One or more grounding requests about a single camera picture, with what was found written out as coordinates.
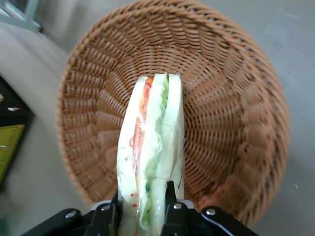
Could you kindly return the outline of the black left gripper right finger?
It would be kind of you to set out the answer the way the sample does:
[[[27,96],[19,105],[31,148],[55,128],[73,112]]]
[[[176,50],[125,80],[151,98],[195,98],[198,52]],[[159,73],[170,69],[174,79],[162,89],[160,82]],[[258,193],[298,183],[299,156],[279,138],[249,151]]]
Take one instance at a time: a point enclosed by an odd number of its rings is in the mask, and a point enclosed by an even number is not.
[[[195,209],[190,200],[177,200],[174,182],[167,183],[165,193],[165,220],[161,230],[162,236],[187,236],[188,235],[188,212]]]

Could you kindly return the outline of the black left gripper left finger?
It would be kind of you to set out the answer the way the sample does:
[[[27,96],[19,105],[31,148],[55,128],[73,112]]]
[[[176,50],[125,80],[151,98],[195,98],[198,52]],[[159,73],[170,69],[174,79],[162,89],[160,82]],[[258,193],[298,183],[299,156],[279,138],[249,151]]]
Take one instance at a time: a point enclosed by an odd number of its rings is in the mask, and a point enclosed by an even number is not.
[[[90,224],[91,236],[117,236],[122,216],[122,203],[118,198],[118,190],[111,200],[97,202],[93,207]]]

